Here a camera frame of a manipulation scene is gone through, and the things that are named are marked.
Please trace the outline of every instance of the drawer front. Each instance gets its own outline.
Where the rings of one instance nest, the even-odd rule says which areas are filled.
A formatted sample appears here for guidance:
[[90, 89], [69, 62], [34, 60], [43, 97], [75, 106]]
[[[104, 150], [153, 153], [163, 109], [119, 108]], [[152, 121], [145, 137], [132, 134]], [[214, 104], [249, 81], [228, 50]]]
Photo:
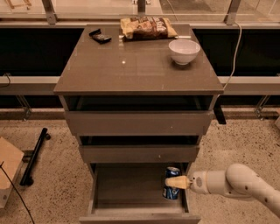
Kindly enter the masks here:
[[85, 163], [168, 163], [193, 162], [199, 152], [198, 146], [158, 147], [93, 147], [81, 146], [81, 157]]
[[162, 196], [168, 166], [98, 164], [88, 214], [80, 217], [80, 223], [199, 223], [200, 217], [188, 212], [186, 191], [177, 200]]
[[205, 135], [213, 113], [66, 112], [73, 135], [153, 136]]

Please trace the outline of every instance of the cabinet top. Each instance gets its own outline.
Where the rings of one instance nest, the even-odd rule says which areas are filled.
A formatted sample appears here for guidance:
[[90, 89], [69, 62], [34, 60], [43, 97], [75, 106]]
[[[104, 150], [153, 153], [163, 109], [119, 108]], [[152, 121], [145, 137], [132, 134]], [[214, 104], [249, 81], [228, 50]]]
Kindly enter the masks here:
[[[191, 36], [188, 24], [173, 24]], [[89, 33], [100, 28], [112, 40], [100, 45]], [[56, 95], [218, 95], [223, 88], [201, 48], [195, 60], [179, 66], [171, 59], [172, 39], [125, 41], [119, 24], [88, 25], [54, 89]]]

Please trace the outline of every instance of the soda can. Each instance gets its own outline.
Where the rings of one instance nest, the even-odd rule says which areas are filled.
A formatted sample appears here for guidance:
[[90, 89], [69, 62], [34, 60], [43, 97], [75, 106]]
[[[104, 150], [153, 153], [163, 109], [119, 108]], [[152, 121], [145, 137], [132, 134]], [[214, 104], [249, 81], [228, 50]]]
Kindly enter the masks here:
[[[165, 178], [173, 178], [181, 175], [180, 169], [176, 167], [167, 167], [165, 170]], [[168, 200], [176, 200], [179, 196], [179, 188], [164, 185], [163, 196]]]

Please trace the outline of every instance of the black cable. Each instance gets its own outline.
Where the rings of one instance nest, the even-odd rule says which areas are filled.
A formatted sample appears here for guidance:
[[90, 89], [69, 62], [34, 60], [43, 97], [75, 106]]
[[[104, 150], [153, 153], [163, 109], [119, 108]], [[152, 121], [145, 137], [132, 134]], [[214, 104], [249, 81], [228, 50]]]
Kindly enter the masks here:
[[3, 171], [3, 173], [6, 175], [7, 179], [10, 181], [10, 183], [11, 183], [11, 184], [12, 184], [12, 186], [13, 186], [13, 188], [14, 188], [14, 189], [15, 189], [15, 191], [17, 192], [17, 194], [18, 194], [19, 198], [20, 198], [20, 199], [21, 199], [21, 201], [23, 202], [24, 207], [26, 208], [26, 211], [27, 211], [27, 213], [29, 214], [29, 216], [30, 216], [30, 218], [31, 218], [32, 223], [33, 223], [33, 224], [35, 224], [35, 221], [34, 221], [34, 219], [32, 218], [32, 214], [31, 214], [30, 210], [27, 208], [27, 206], [26, 206], [26, 204], [25, 204], [25, 202], [24, 202], [23, 198], [21, 197], [20, 193], [18, 192], [18, 189], [14, 186], [14, 184], [12, 183], [12, 181], [11, 181], [11, 179], [9, 178], [8, 174], [6, 173], [6, 171], [4, 170], [4, 168], [2, 167], [3, 163], [4, 163], [4, 161], [0, 164], [0, 168], [1, 168], [1, 170], [2, 170], [2, 171]]
[[8, 83], [0, 86], [0, 88], [6, 88], [6, 87], [8, 87], [11, 84], [11, 79], [9, 77], [9, 74], [5, 73], [3, 76], [6, 76], [8, 78]]

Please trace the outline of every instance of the cord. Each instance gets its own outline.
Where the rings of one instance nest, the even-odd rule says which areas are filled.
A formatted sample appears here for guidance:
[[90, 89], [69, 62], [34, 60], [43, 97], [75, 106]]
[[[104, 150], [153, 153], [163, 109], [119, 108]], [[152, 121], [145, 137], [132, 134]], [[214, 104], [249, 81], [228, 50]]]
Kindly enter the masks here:
[[173, 15], [174, 15], [174, 17], [176, 18], [176, 21], [178, 22], [178, 18], [177, 18], [176, 14], [175, 14], [175, 10], [173, 9], [172, 4], [169, 2], [169, 0], [166, 0], [166, 1], [167, 1], [167, 3], [170, 5], [171, 10], [172, 10], [172, 12], [173, 12]]
[[15, 191], [17, 192], [17, 194], [18, 194], [19, 198], [20, 198], [20, 199], [21, 199], [21, 201], [23, 202], [24, 207], [25, 207], [25, 209], [26, 209], [27, 213], [29, 214], [29, 216], [30, 216], [30, 218], [31, 218], [32, 223], [33, 223], [33, 224], [35, 224], [35, 221], [34, 221], [34, 219], [32, 218], [32, 214], [31, 214], [30, 210], [27, 208], [27, 206], [26, 206], [26, 204], [25, 204], [25, 202], [24, 202], [23, 198], [21, 197], [20, 193], [18, 192], [18, 189], [17, 189], [17, 188], [15, 187], [15, 185], [12, 183], [12, 181], [11, 181], [11, 179], [9, 178], [9, 176], [8, 176], [7, 172], [6, 172], [6, 171], [4, 170], [4, 168], [2, 167], [2, 166], [3, 166], [3, 163], [4, 163], [4, 161], [0, 164], [0, 168], [1, 168], [1, 170], [2, 170], [2, 171], [3, 171], [3, 173], [6, 175], [7, 179], [10, 181], [10, 183], [11, 183], [11, 184], [12, 184], [12, 186], [13, 186], [13, 188], [14, 188], [14, 189], [15, 189]]
[[237, 54], [237, 51], [238, 51], [240, 40], [242, 38], [242, 27], [238, 23], [236, 23], [236, 24], [238, 25], [240, 31], [239, 31], [239, 37], [238, 37], [238, 40], [237, 40], [237, 44], [236, 44], [236, 47], [235, 47], [235, 52], [234, 52], [233, 71], [231, 72], [231, 74], [229, 75], [229, 77], [227, 79], [226, 85], [223, 88], [224, 91], [225, 91], [226, 87], [228, 86], [228, 83], [230, 82], [231, 78], [233, 77], [233, 75], [235, 73], [236, 54]]
[[9, 75], [10, 75], [9, 73], [5, 73], [3, 75], [3, 76], [6, 76], [8, 78], [8, 83], [0, 86], [0, 88], [6, 88], [6, 87], [8, 87], [11, 84], [11, 79], [10, 79]]

